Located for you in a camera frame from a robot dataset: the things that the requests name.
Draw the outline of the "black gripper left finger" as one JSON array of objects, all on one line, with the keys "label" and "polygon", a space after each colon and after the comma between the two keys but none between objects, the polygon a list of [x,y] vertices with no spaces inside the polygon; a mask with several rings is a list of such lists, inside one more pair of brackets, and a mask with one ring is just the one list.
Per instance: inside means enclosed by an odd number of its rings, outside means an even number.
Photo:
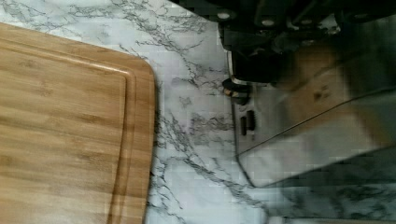
[{"label": "black gripper left finger", "polygon": [[264,45],[273,39],[274,36],[275,33],[273,31],[220,29],[221,44],[228,51],[251,50]]}]

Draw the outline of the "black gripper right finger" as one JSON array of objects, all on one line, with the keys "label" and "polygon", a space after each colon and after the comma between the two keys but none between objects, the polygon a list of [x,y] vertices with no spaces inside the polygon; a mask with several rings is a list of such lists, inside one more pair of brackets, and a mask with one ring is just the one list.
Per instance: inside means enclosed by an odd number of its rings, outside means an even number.
[{"label": "black gripper right finger", "polygon": [[270,48],[274,53],[283,54],[297,50],[301,46],[310,45],[312,38],[304,32],[281,32],[275,34]]}]

